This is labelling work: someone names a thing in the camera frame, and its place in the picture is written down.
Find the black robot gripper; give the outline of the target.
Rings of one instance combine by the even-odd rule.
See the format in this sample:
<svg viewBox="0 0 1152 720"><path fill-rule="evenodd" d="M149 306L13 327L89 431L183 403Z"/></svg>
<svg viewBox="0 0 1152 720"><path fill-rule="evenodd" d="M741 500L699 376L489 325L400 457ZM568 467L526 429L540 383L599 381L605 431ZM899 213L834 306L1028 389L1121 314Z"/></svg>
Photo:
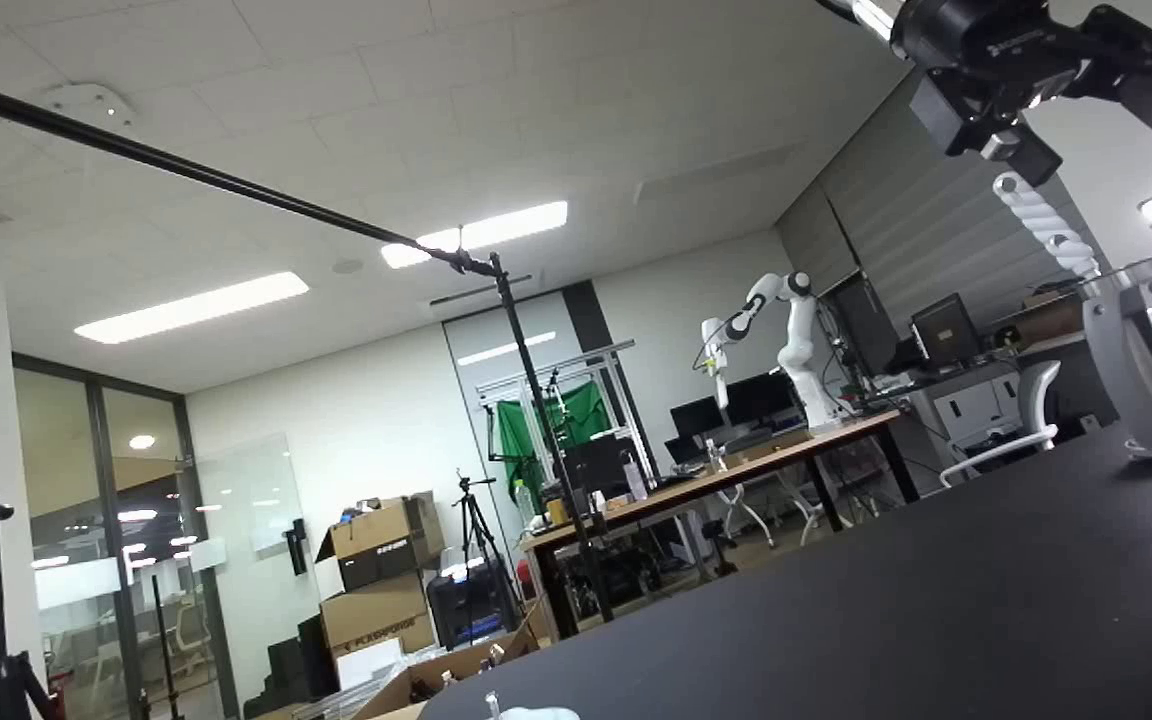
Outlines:
<svg viewBox="0 0 1152 720"><path fill-rule="evenodd" d="M1065 163L1024 121L1044 101L1108 101L1152 127L1152 27L1112 4L1061 22L1047 0L907 0L890 43L924 70L911 110L937 147L1028 185Z"/></svg>

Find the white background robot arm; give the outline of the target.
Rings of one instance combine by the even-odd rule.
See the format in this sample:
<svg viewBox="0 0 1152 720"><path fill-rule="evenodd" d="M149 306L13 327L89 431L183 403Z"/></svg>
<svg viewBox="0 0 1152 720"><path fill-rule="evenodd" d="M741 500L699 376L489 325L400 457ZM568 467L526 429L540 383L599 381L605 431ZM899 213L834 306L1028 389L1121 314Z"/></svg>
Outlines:
<svg viewBox="0 0 1152 720"><path fill-rule="evenodd" d="M781 306L781 346L770 351L770 369L791 383L812 431L834 429L841 406L812 369L814 296L802 270L765 270L733 314L708 314L699 325L699 371L711 381L714 406L727 406L727 343L741 343L770 306Z"/></svg>

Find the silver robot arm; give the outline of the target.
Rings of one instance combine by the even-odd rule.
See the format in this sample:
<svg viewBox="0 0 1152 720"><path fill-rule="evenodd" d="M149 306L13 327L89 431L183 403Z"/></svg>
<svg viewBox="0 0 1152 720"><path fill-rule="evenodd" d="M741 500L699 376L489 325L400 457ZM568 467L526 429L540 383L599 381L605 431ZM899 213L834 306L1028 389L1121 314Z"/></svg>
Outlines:
<svg viewBox="0 0 1152 720"><path fill-rule="evenodd" d="M814 0L918 66L914 121L942 154L979 154L1028 185L1065 154L1028 127L1047 101L1108 101L1152 127L1152 27L1112 4L1061 22L1047 0Z"/></svg>

